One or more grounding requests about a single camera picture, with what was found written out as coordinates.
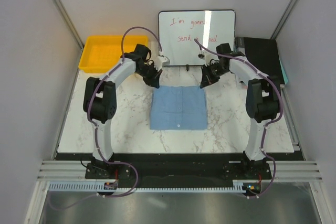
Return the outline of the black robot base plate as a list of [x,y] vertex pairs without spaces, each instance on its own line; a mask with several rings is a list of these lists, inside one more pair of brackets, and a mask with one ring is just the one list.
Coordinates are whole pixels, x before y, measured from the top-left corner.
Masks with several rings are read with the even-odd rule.
[[168,176],[195,176],[222,179],[270,179],[267,159],[249,161],[243,153],[115,153],[109,164],[88,153],[60,153],[57,161],[87,162],[87,178],[166,178]]

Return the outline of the blue long sleeve shirt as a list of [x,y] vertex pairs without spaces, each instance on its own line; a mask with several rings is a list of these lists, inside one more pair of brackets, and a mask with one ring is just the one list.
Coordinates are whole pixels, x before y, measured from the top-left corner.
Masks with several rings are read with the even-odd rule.
[[150,129],[205,130],[205,91],[198,86],[161,86],[153,91]]

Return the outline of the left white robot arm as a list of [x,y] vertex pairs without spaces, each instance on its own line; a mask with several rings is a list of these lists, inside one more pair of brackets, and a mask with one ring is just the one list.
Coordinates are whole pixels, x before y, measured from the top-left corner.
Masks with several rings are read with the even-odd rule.
[[152,88],[160,87],[163,67],[170,64],[168,57],[159,52],[151,58],[151,50],[137,44],[134,51],[125,53],[115,66],[100,77],[90,77],[86,81],[83,110],[93,128],[94,159],[101,161],[97,173],[103,178],[111,178],[115,165],[109,162],[114,151],[111,144],[111,121],[117,111],[117,88],[129,76],[136,73],[144,83]]

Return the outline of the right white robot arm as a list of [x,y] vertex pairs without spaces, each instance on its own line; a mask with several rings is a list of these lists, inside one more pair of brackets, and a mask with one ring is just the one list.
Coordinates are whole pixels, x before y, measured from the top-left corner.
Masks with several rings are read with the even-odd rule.
[[264,148],[267,130],[283,115],[280,81],[257,69],[242,52],[224,53],[224,49],[230,48],[228,43],[217,46],[217,51],[213,52],[197,39],[194,41],[200,48],[198,57],[204,60],[201,88],[217,83],[221,76],[229,72],[247,87],[245,108],[250,117],[250,132],[244,151],[245,162],[241,164],[240,172],[245,178],[254,178],[259,173],[256,162],[268,157]]

